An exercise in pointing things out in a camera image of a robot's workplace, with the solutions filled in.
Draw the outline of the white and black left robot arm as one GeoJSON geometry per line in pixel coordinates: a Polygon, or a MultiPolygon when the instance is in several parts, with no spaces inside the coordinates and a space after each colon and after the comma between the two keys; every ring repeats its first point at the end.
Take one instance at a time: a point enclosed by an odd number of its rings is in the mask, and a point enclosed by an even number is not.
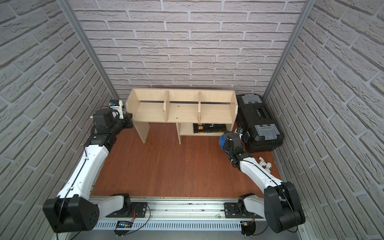
{"type": "Polygon", "coordinates": [[[97,110],[91,135],[84,143],[82,157],[72,176],[53,199],[43,204],[43,212],[54,233],[92,230],[98,220],[122,210],[125,197],[112,196],[96,204],[89,201],[96,179],[109,152],[123,129],[133,127],[131,114],[122,106],[97,110]]]}

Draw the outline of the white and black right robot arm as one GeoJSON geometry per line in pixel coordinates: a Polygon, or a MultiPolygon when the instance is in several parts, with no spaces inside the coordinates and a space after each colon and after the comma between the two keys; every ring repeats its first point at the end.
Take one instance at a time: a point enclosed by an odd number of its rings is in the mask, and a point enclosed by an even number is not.
{"type": "Polygon", "coordinates": [[[298,191],[291,182],[283,182],[262,166],[263,159],[244,151],[242,134],[226,132],[219,146],[228,154],[232,166],[247,175],[263,192],[261,199],[254,194],[239,197],[237,209],[242,216],[258,215],[264,218],[275,233],[290,231],[306,222],[298,191]]]}

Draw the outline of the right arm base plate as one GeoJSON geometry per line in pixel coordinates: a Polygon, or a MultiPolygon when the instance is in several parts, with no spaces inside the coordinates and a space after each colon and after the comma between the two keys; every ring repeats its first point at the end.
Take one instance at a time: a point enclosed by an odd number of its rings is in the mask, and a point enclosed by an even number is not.
{"type": "Polygon", "coordinates": [[[225,213],[226,219],[253,219],[253,218],[262,219],[263,218],[257,214],[248,212],[245,209],[244,204],[242,204],[240,202],[224,203],[224,213],[225,213]]]}

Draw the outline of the blue and grey microfibre cloth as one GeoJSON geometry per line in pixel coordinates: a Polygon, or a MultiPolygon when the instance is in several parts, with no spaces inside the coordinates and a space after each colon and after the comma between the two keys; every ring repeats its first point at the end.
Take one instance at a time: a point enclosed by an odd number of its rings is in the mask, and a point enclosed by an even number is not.
{"type": "Polygon", "coordinates": [[[221,149],[224,152],[229,154],[230,148],[232,146],[232,141],[229,140],[229,133],[225,133],[222,136],[220,136],[220,138],[219,138],[219,146],[221,147],[221,149]]]}

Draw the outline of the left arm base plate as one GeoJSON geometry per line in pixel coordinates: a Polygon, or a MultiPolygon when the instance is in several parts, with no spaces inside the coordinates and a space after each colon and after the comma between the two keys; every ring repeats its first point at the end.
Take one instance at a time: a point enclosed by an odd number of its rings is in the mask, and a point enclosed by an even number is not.
{"type": "Polygon", "coordinates": [[[147,213],[147,202],[132,202],[124,205],[121,210],[107,215],[107,218],[139,218],[143,219],[147,213]]]}

